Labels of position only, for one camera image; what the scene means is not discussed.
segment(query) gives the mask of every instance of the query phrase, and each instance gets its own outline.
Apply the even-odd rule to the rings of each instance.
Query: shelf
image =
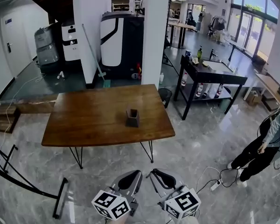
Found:
[[[228,93],[228,91],[224,87],[222,89],[222,92],[221,92],[220,96],[218,98],[215,98],[215,95],[216,95],[216,92],[218,90],[219,84],[212,84],[207,96],[203,97],[203,93],[206,90],[207,85],[208,84],[203,84],[203,89],[202,89],[200,97],[196,97],[196,95],[194,95],[193,101],[231,98],[230,94]],[[192,86],[193,86],[193,84],[186,84],[185,86],[180,85],[180,91],[186,97],[186,99],[187,99],[186,101],[188,101],[188,99],[189,99]]]

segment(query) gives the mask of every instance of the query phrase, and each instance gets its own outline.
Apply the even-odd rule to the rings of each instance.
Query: white bottle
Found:
[[[200,97],[202,90],[203,90],[203,83],[199,83],[196,97]]]
[[[183,76],[182,76],[182,86],[186,85],[187,78],[188,78],[188,74],[184,73]]]
[[[160,74],[160,84],[163,84],[163,79],[164,79],[164,73]]]

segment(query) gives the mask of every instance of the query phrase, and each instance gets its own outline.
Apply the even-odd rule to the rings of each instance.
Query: white shoe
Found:
[[[232,162],[230,162],[230,163],[227,164],[227,168],[228,168],[228,169],[231,169],[231,168],[232,168],[231,164],[232,164]]]
[[[244,184],[244,182],[242,182],[242,181],[240,180],[239,177],[237,178],[237,180],[235,181],[235,183],[236,183],[237,185]]]

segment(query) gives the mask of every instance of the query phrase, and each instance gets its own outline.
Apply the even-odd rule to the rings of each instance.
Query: white pillar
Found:
[[[188,11],[188,2],[182,2],[182,6],[181,6],[181,14],[179,16],[179,20],[182,23],[185,23],[186,19],[187,19],[187,11]]]
[[[134,12],[135,11],[135,1],[134,0],[130,0],[129,5],[130,5],[129,11],[130,12]]]
[[[159,87],[168,0],[145,0],[142,84]]]

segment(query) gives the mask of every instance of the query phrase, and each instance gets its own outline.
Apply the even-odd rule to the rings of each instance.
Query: trash can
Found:
[[[165,108],[167,108],[172,96],[172,92],[166,88],[161,88],[158,91]]]

